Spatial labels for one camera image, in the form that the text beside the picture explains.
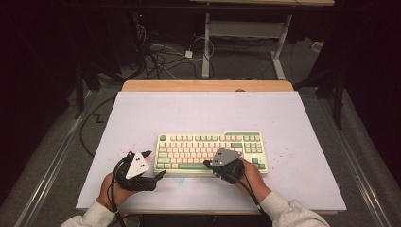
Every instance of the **spacebar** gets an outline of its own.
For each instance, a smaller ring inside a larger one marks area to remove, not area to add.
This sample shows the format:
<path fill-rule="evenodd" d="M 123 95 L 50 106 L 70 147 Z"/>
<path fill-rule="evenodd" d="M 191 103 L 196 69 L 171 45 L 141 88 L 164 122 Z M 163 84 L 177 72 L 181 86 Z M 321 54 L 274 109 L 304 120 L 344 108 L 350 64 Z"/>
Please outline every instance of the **spacebar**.
<path fill-rule="evenodd" d="M 208 169 L 204 164 L 179 164 L 180 169 Z"/>

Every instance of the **sleeve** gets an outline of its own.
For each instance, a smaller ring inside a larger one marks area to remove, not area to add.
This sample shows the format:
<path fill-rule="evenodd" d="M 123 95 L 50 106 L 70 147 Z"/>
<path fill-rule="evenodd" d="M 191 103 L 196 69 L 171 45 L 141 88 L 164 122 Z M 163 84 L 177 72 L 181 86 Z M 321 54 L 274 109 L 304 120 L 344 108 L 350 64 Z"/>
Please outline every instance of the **sleeve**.
<path fill-rule="evenodd" d="M 83 216 L 75 216 L 65 221 L 61 227 L 107 226 L 114 219 L 114 213 L 98 202 L 94 202 Z"/>
<path fill-rule="evenodd" d="M 306 209 L 300 202 L 286 201 L 274 191 L 260 205 L 268 213 L 273 226 L 329 226 L 322 217 Z"/>

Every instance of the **mechanical keyboard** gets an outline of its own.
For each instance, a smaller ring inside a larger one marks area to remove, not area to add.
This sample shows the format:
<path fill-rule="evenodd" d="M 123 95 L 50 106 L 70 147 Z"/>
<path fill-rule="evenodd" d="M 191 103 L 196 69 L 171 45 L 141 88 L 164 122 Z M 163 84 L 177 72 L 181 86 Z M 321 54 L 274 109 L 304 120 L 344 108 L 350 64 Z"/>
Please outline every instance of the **mechanical keyboard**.
<path fill-rule="evenodd" d="M 219 148 L 241 152 L 262 175 L 268 173 L 263 138 L 257 131 L 232 131 L 223 134 L 161 134 L 158 136 L 154 172 L 166 176 L 213 176 L 204 160 L 212 160 Z"/>

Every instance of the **wrist strap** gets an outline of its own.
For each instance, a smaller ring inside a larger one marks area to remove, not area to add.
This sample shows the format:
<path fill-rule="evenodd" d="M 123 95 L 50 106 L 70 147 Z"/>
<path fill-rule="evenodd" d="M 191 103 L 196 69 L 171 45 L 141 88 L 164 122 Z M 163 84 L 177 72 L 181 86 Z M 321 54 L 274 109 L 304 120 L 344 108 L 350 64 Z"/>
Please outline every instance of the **wrist strap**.
<path fill-rule="evenodd" d="M 108 202 L 105 202 L 105 201 L 103 201 L 101 198 L 99 198 L 99 197 L 97 197 L 96 198 L 96 201 L 98 202 L 98 203 L 100 203 L 102 206 L 104 206 L 104 207 L 106 207 L 109 211 L 113 211 L 113 209 L 112 209 L 112 204 L 108 201 Z"/>

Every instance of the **desk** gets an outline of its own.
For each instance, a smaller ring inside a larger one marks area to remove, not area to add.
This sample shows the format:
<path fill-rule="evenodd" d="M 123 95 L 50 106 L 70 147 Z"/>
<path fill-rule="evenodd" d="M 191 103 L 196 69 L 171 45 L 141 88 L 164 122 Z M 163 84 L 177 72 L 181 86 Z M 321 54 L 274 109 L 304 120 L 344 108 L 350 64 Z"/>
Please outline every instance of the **desk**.
<path fill-rule="evenodd" d="M 185 92 L 169 92 L 182 87 Z M 238 88 L 249 92 L 227 92 Z M 208 89 L 214 92 L 199 92 Z M 264 181 L 271 189 L 315 211 L 346 210 L 302 101 L 288 82 L 192 80 L 126 82 L 114 103 L 77 208 L 87 209 L 92 204 L 103 177 L 128 151 L 154 150 L 160 133 L 240 129 L 262 132 L 270 167 Z M 152 169 L 147 174 L 152 176 Z M 258 214 L 250 197 L 215 177 L 164 177 L 153 192 L 136 194 L 120 210 L 143 214 Z"/>
<path fill-rule="evenodd" d="M 236 4 L 261 4 L 261 5 L 286 5 L 286 6 L 333 6 L 334 0 L 191 0 L 211 3 L 236 3 Z M 280 53 L 287 37 L 291 15 L 286 17 L 284 23 L 259 23 L 259 22 L 232 22 L 212 21 L 210 13 L 206 13 L 204 31 L 204 54 L 201 76 L 209 78 L 210 65 L 210 36 L 235 36 L 235 37 L 257 37 L 257 38 L 278 38 L 275 51 L 270 52 L 271 60 L 278 79 L 286 79 L 280 63 Z"/>

